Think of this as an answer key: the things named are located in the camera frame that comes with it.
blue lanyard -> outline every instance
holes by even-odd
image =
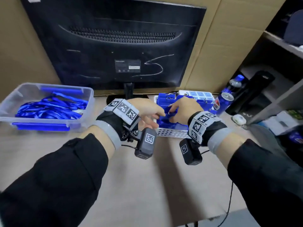
[[[50,96],[38,102],[29,102],[21,105],[15,117],[35,119],[79,119],[81,114],[74,112],[86,109],[88,101],[53,92]]]

ventilation grille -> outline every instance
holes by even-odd
[[[135,33],[101,29],[70,27],[70,32],[86,38],[130,44],[165,42],[176,37],[176,33]]]

monitor stand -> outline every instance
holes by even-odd
[[[114,99],[147,98],[147,95],[134,95],[134,83],[124,83],[124,95],[109,95],[106,104],[109,105]]]

wrist mounted device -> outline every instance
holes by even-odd
[[[107,105],[93,125],[99,126],[113,142],[115,149],[121,141],[138,141],[135,156],[148,159],[154,152],[157,132],[150,128],[138,130],[139,110],[125,99],[115,99]]]
[[[208,141],[215,132],[227,126],[220,118],[209,111],[199,111],[188,120],[188,136],[191,139],[183,139],[179,146],[187,165],[197,165],[203,158],[199,151],[200,146],[207,146]]]

soda can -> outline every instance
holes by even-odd
[[[223,113],[228,106],[232,103],[234,97],[228,92],[222,92],[218,97],[212,102],[214,110],[217,111],[217,116]]]

